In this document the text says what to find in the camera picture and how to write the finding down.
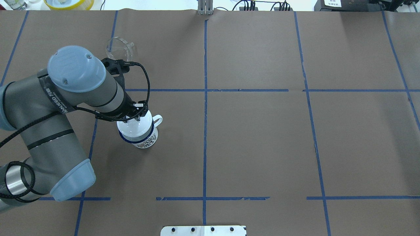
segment white label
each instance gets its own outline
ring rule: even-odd
[[[330,7],[336,7],[336,8],[341,7],[341,0],[324,0],[324,3],[326,6],[330,6]]]

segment blue tape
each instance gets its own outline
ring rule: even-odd
[[[80,226],[80,220],[81,220],[81,213],[83,211],[83,202],[84,202],[83,199],[84,199],[85,192],[86,191],[83,191],[83,193],[81,194],[79,212],[77,213],[76,228],[74,229],[74,236],[77,236],[77,234],[79,233],[79,226]]]
[[[304,89],[302,92],[405,92],[405,89]]]
[[[203,225],[206,225],[207,197],[207,21],[204,21],[204,150],[203,150]]]
[[[147,89],[126,89],[126,91],[147,92]],[[151,89],[150,91],[151,92],[205,92],[206,89]],[[288,89],[207,89],[207,92],[289,92],[289,90]]]
[[[288,92],[288,89],[209,89],[209,92]]]
[[[206,201],[265,201],[270,197],[206,197]],[[203,201],[203,197],[157,197],[156,201]]]
[[[92,133],[92,141],[90,142],[89,160],[92,159],[93,144],[95,143],[97,126],[98,126],[98,119],[95,119],[95,125],[93,126],[93,133]],[[76,228],[74,230],[74,236],[77,236],[77,234],[79,233],[79,226],[80,226],[80,220],[81,220],[81,213],[83,211],[83,202],[84,202],[85,193],[86,191],[83,191],[81,194],[79,212],[77,214],[77,221],[76,221]]]
[[[407,86],[407,83],[405,81],[404,74],[403,74],[402,69],[401,69],[401,65],[399,64],[398,56],[396,55],[394,44],[392,43],[391,35],[389,34],[388,24],[386,23],[386,17],[385,17],[384,11],[382,11],[382,19],[383,19],[383,24],[385,25],[386,34],[387,34],[388,39],[389,39],[389,44],[391,45],[392,53],[394,54],[396,65],[398,66],[399,74],[401,75],[402,83],[404,84],[404,88],[405,88],[405,91],[407,93],[407,97],[408,97],[408,100],[410,102],[410,105],[411,105],[411,110],[413,111],[414,119],[416,120],[416,123],[417,123],[417,128],[420,131],[419,118],[417,116],[416,109],[414,108],[414,104],[413,104],[413,101],[411,99],[411,95],[410,95],[410,92],[408,90],[408,86]]]
[[[323,200],[324,197],[306,197],[306,200]],[[370,200],[370,199],[420,199],[420,196],[330,196],[326,200]]]
[[[72,197],[66,201],[80,201],[81,197]],[[85,197],[84,201],[110,201],[110,197]],[[55,201],[53,197],[41,197],[39,201]]]
[[[319,151],[318,151],[318,144],[317,144],[317,140],[316,140],[315,125],[314,125],[314,121],[313,121],[311,101],[310,101],[310,98],[309,98],[308,82],[307,82],[307,79],[306,79],[305,68],[303,66],[302,44],[301,44],[301,41],[300,41],[299,25],[297,23],[296,11],[294,12],[294,22],[295,22],[295,25],[296,25],[297,42],[299,44],[300,61],[301,61],[301,64],[302,64],[302,73],[303,73],[304,82],[305,82],[306,100],[307,100],[307,103],[308,103],[309,117],[310,117],[310,120],[311,120],[311,127],[312,127],[312,136],[313,136],[313,139],[314,139],[315,153],[316,153],[316,159],[317,159],[317,163],[318,163],[318,175],[319,175],[319,182],[320,182],[320,185],[321,185],[321,194],[322,194],[322,197],[324,198],[323,199],[323,205],[324,205],[325,222],[326,222],[326,226],[327,226],[327,234],[328,234],[328,236],[331,236],[330,220],[329,220],[329,217],[328,217],[328,209],[327,209],[327,201],[325,199],[324,181],[323,181],[323,178],[322,178],[321,161],[319,159]]]
[[[6,79],[7,71],[9,70],[10,63],[12,62],[13,55],[15,54],[16,46],[18,45],[19,39],[21,37],[22,31],[25,27],[26,19],[28,18],[29,11],[26,11],[24,21],[22,22],[21,29],[19,30],[19,34],[16,38],[15,45],[13,46],[12,53],[10,54],[9,61],[7,62],[6,69],[4,70],[3,78],[0,82],[0,87],[3,86],[4,80]]]
[[[126,89],[128,92],[147,92],[147,89]],[[151,92],[204,92],[204,89],[151,89]]]
[[[112,26],[112,32],[111,32],[111,38],[114,37],[114,33],[115,33],[115,25],[117,24],[117,17],[118,17],[118,11],[115,11],[115,16],[114,16],[114,24]],[[109,45],[109,50],[108,52],[110,52],[112,50],[112,42],[113,40],[111,40],[111,44]]]

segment table surface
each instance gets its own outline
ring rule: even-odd
[[[248,235],[420,234],[420,15],[0,11],[1,84],[120,36],[148,71],[159,138],[67,116],[97,181],[0,215],[1,235],[159,235],[245,225]],[[126,77],[145,98],[138,68]],[[0,131],[0,139],[10,132]],[[0,163],[29,156],[20,137]]]
[[[224,7],[228,10],[232,10],[238,1],[239,0],[213,0],[213,7]],[[26,2],[28,3],[28,10],[49,10],[43,0],[39,0],[36,3],[30,3],[29,1]],[[313,11],[316,0],[289,0],[287,2],[295,11]],[[91,10],[99,10],[102,3],[103,0],[95,0]],[[4,0],[0,0],[0,4],[8,10],[11,10],[11,8],[4,3]],[[258,10],[270,10],[272,6],[272,3],[256,3]],[[102,9],[121,10],[129,8],[135,10],[196,10],[197,7],[197,0],[106,0]],[[417,12],[417,9],[413,6],[403,5],[398,8],[398,11]]]

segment robotic arm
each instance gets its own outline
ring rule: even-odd
[[[21,133],[31,157],[0,167],[0,213],[48,193],[64,201],[93,185],[92,165],[65,113],[84,110],[76,106],[86,103],[99,119],[139,120],[148,111],[147,100],[132,101],[122,75],[135,64],[100,61],[85,48],[67,46],[38,74],[0,87],[0,128],[12,131],[45,119]]]

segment black cable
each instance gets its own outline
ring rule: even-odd
[[[229,11],[228,9],[226,9],[226,8],[223,8],[223,7],[216,7],[215,9],[217,9],[217,8],[222,8],[222,9],[225,9],[226,11]]]
[[[44,117],[41,117],[41,118],[39,118],[37,120],[34,120],[33,122],[31,122],[31,123],[25,125],[24,127],[18,129],[13,134],[11,134],[9,137],[5,138],[3,141],[0,142],[0,148],[3,147],[7,142],[9,142],[10,140],[12,140],[14,137],[18,136],[23,131],[31,128],[32,126],[34,126],[34,125],[36,125],[36,124],[38,124],[40,122],[43,122],[44,120],[47,120],[47,119],[49,119],[49,118],[51,118],[51,117],[53,117],[55,115],[59,115],[59,114],[61,114],[61,113],[58,112],[58,111],[55,111],[55,112],[50,113],[50,114],[48,114],[48,115],[46,115]]]
[[[235,7],[240,3],[240,2],[245,2],[246,3],[246,6],[249,6],[248,5],[248,1],[247,0],[240,0],[239,2],[237,2],[236,4],[235,4],[235,6],[234,6],[234,8],[232,9],[232,10],[235,10]]]
[[[112,118],[112,117],[103,115],[103,114],[101,114],[99,112],[96,112],[94,110],[89,110],[89,109],[86,109],[86,108],[75,107],[75,109],[76,110],[82,110],[82,111],[86,111],[86,112],[92,113],[92,114],[96,115],[97,117],[101,117],[101,118],[98,118],[98,119],[104,120],[104,121],[128,121],[128,120],[131,120],[131,119],[137,117],[142,111],[144,111],[144,109],[147,108],[147,104],[149,102],[149,97],[150,97],[150,80],[149,80],[149,76],[148,76],[148,74],[146,72],[146,69],[144,68],[144,66],[142,64],[140,64],[138,62],[128,62],[128,63],[130,63],[131,66],[140,66],[142,68],[142,70],[144,72],[144,75],[146,76],[146,80],[147,80],[147,98],[146,98],[146,101],[144,103],[143,108],[142,109],[139,109],[139,111],[134,116],[129,117],[129,118],[116,119],[116,118]],[[32,126],[34,126],[34,125],[36,125],[38,123],[41,123],[41,122],[43,122],[43,121],[45,121],[45,120],[47,120],[47,119],[49,119],[49,118],[51,118],[53,116],[59,115],[59,114],[61,114],[61,113],[58,112],[58,111],[55,111],[53,113],[50,113],[50,114],[48,114],[46,116],[43,116],[43,117],[41,117],[39,119],[36,119],[33,122],[31,122],[31,123],[23,126],[22,128],[20,128],[17,131],[15,131],[13,134],[9,135],[9,137],[7,137],[3,141],[1,141],[0,142],[0,148],[3,147],[6,143],[8,143],[10,140],[12,140],[14,137],[18,136],[23,131],[25,131],[25,130],[31,128]]]
[[[147,108],[147,104],[149,102],[149,97],[150,97],[150,80],[149,80],[149,76],[147,75],[146,69],[144,68],[144,66],[142,64],[140,64],[138,62],[132,62],[132,61],[131,62],[127,62],[127,63],[129,63],[130,66],[140,66],[142,68],[143,72],[144,72],[144,75],[146,76],[146,80],[147,80],[147,98],[146,98],[146,101],[144,102],[144,105],[143,105],[143,108],[142,109],[139,109],[139,111],[135,115],[133,115],[132,117],[122,118],[122,119],[117,119],[117,118],[113,118],[113,117],[110,117],[110,116],[106,116],[106,115],[103,115],[103,114],[101,114],[101,113],[99,113],[97,111],[86,109],[86,108],[75,107],[74,109],[76,109],[76,110],[82,110],[82,111],[86,111],[86,112],[89,112],[91,114],[94,114],[94,115],[96,115],[97,119],[103,120],[103,121],[128,121],[128,120],[131,120],[133,118],[138,117],[138,115],[140,115],[140,113]]]
[[[106,0],[104,0],[104,2],[103,2],[103,3],[102,3],[102,5],[101,5],[101,8],[100,8],[99,10],[102,10],[102,7],[104,6],[105,1],[106,1]]]
[[[5,198],[5,199],[17,199],[17,198],[23,197],[26,194],[28,194],[30,191],[32,191],[32,189],[35,186],[35,172],[34,172],[34,169],[32,169],[32,167],[30,165],[26,164],[26,163],[22,163],[22,162],[19,162],[19,161],[9,162],[9,164],[7,166],[7,169],[6,169],[6,173],[10,169],[10,167],[16,166],[16,165],[28,169],[29,174],[31,175],[31,183],[29,184],[29,186],[27,187],[27,189],[23,193],[19,193],[19,194],[16,194],[16,195],[14,195],[14,194],[3,194],[3,193],[0,193],[0,197],[1,198]]]
[[[270,11],[272,11],[272,10],[273,10],[274,6],[275,6],[277,3],[280,5],[280,6],[279,6],[279,8],[281,7],[281,2],[276,2],[276,3],[274,3],[274,4],[273,4],[273,6],[271,7]]]

